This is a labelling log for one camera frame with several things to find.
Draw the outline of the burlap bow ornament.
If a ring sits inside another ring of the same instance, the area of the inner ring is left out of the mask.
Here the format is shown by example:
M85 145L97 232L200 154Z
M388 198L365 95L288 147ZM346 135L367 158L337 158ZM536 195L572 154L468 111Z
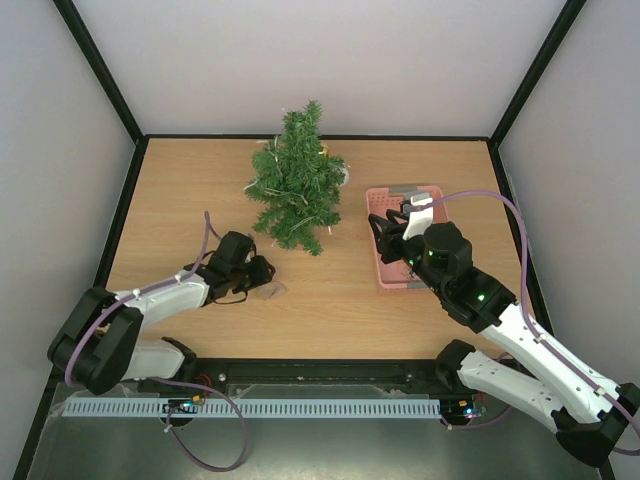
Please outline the burlap bow ornament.
M261 300L272 300L286 293L286 286L279 281L271 281L256 289L256 296Z

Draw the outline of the pink plastic basket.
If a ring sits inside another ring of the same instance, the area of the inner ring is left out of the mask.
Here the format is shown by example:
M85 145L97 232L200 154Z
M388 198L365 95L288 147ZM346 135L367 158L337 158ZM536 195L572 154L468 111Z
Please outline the pink plastic basket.
M367 212L381 216L386 220L388 210L404 213L403 204L409 206L425 206L434 200L443 197L443 193L435 185L404 185L391 187L372 187L366 191ZM410 220L403 217L399 223L409 223L409 235L422 234L424 230L436 223L449 221L444 204L439 204L425 212L410 213ZM375 229L371 234L374 251L374 264L376 267L378 290L382 293L400 293L405 291L423 290L426 285L411 271L404 261L384 264L381 254L377 251Z

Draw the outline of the small green christmas tree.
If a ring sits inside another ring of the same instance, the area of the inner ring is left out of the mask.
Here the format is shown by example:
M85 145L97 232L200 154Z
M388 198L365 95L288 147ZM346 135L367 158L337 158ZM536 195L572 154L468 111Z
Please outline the small green christmas tree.
M263 205L255 232L285 250L323 252L317 232L341 221L338 205L346 164L324 148L319 131L323 109L311 100L284 113L281 132L252 155L253 178L244 188L249 200Z

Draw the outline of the clear string lights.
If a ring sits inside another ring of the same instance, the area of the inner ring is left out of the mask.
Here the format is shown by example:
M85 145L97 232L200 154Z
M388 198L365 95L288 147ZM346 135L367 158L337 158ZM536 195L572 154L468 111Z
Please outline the clear string lights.
M277 135L253 154L254 176L243 193L263 205L255 224L258 232L289 241L341 221L345 163L339 155L322 155L322 144L317 138L291 142Z

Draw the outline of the white ball ornament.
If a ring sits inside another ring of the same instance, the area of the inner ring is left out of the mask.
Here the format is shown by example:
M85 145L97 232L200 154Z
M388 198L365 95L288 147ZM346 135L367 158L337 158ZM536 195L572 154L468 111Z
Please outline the white ball ornament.
M340 186L342 187L342 186L345 186L348 183L348 181L350 179L350 173L349 173L348 167L342 167L341 171L343 173L343 179L342 179L342 182L341 182Z

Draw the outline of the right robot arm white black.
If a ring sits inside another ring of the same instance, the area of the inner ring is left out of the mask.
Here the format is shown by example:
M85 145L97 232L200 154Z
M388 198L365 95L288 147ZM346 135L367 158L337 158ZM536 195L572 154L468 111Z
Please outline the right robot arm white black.
M438 355L445 390L486 392L547 427L562 448L599 468L639 409L639 389L618 384L572 354L531 316L515 295L474 266L472 245L452 222L410 232L395 211L368 221L383 263L404 262L457 323L503 348L523 366L511 369L460 340Z

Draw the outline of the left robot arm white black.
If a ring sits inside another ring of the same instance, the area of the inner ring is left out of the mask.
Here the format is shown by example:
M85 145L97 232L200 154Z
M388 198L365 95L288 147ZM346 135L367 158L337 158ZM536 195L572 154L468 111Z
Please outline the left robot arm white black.
M186 359L169 340L143 341L140 333L179 313L217 304L227 294L248 294L271 282L276 269L253 239L230 231L218 248L158 283L134 290L85 291L52 340L47 358L65 381L95 395L123 380L170 379Z

